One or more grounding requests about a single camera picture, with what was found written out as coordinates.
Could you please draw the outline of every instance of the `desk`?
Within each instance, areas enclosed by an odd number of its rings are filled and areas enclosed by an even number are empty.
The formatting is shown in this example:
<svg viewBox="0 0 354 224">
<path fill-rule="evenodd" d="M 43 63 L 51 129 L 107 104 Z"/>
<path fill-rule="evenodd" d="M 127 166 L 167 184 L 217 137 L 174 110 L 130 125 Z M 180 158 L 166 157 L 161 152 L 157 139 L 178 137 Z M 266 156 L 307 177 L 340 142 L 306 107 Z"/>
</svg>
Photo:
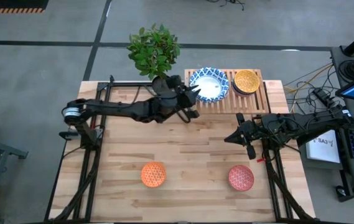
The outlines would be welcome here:
<svg viewBox="0 0 354 224">
<path fill-rule="evenodd" d="M 273 113 L 288 113 L 282 83 L 265 81 Z M 97 82 L 83 82 L 79 98 L 94 98 Z M 112 88 L 110 101 L 131 102 L 136 87 Z M 142 88 L 137 100 L 151 97 Z M 92 222 L 258 222 L 274 221 L 265 164 L 250 161 L 246 149 L 223 139 L 235 131 L 234 114 L 201 115 L 190 124 L 173 116 L 163 124 L 138 123 L 109 116 L 102 145 Z M 79 146 L 67 143 L 65 153 Z M 290 145 L 297 147 L 295 141 Z M 253 142 L 259 157 L 261 141 Z M 49 218 L 56 217 L 77 190 L 84 150 L 62 162 Z M 298 203 L 314 215 L 300 155 L 281 150 L 287 186 Z M 156 189 L 141 183 L 140 171 L 150 161 L 163 162 L 167 180 Z M 229 170 L 243 164 L 253 171 L 254 185 L 247 192 L 233 190 Z M 81 216 L 85 212 L 83 196 Z M 283 200 L 279 200 L 284 214 Z"/>
</svg>

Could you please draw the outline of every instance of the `potted plant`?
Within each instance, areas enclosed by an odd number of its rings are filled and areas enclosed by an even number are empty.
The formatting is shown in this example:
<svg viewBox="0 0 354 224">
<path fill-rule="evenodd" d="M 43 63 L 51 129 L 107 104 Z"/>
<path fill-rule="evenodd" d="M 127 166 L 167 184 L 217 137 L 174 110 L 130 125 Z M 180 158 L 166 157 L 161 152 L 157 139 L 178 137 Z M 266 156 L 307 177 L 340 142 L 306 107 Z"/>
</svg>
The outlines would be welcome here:
<svg viewBox="0 0 354 224">
<path fill-rule="evenodd" d="M 151 29 L 140 28 L 139 35 L 130 35 L 131 45 L 127 47 L 131 53 L 128 57 L 135 61 L 135 67 L 141 71 L 140 75 L 148 76 L 152 87 L 165 85 L 171 65 L 175 64 L 180 54 L 178 38 L 162 24 L 157 29 L 153 24 Z"/>
</svg>

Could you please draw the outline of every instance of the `yellow bowl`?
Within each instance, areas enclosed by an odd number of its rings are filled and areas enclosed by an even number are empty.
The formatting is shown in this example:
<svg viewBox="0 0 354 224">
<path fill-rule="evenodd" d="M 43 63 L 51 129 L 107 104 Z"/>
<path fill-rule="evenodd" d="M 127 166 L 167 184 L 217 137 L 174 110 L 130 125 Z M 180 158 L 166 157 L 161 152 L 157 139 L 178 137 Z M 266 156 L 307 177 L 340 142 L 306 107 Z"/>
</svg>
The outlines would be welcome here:
<svg viewBox="0 0 354 224">
<path fill-rule="evenodd" d="M 237 90 L 251 94 L 258 90 L 259 78 L 250 70 L 240 70 L 233 78 L 233 84 Z"/>
</svg>

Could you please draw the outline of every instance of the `wooden slat tray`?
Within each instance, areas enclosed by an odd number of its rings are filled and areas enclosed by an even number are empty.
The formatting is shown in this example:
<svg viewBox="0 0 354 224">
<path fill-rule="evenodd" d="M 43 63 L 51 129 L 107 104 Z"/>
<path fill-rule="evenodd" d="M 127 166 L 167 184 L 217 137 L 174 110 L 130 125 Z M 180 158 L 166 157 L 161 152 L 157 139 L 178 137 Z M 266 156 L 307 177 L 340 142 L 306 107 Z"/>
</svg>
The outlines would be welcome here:
<svg viewBox="0 0 354 224">
<path fill-rule="evenodd" d="M 227 96 L 216 103 L 204 103 L 197 101 L 196 110 L 200 114 L 266 114 L 269 113 L 268 101 L 265 95 L 265 88 L 263 77 L 261 76 L 260 69 L 245 69 L 251 70 L 257 74 L 260 85 L 258 90 L 248 96 L 237 95 L 231 87 L 233 77 L 237 72 L 243 69 L 221 69 L 227 75 L 230 82 L 230 89 Z M 189 78 L 197 69 L 185 69 L 185 84 L 189 85 Z"/>
</svg>

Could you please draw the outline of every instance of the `concrete floor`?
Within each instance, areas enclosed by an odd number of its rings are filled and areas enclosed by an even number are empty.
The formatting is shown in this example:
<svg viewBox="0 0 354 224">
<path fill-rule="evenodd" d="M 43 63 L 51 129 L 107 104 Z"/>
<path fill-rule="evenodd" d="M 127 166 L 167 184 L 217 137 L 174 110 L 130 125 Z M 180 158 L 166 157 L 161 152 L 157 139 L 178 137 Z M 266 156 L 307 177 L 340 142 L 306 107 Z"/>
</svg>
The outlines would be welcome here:
<svg viewBox="0 0 354 224">
<path fill-rule="evenodd" d="M 105 2 L 50 0 L 43 14 L 1 14 L 0 40 L 93 42 Z M 354 1 L 246 1 L 244 12 L 239 5 L 221 4 L 113 0 L 101 41 L 127 42 L 130 33 L 154 22 L 170 27 L 185 44 L 336 46 L 354 39 Z M 6 223 L 44 218 L 64 145 L 58 132 L 67 128 L 60 110 L 76 97 L 90 50 L 0 45 L 0 141 L 30 152 L 25 161 L 11 158 L 1 179 L 0 213 Z M 109 75 L 142 80 L 127 54 L 122 48 L 99 48 L 90 80 Z M 287 83 L 329 62 L 328 52 L 182 49 L 170 74 L 204 66 L 258 68 L 264 79 Z M 321 75 L 313 84 L 324 80 Z M 338 86 L 335 76 L 332 82 Z M 354 223 L 354 199 L 339 203 L 333 191 L 340 184 L 338 173 L 306 167 L 305 174 L 317 217 Z"/>
</svg>

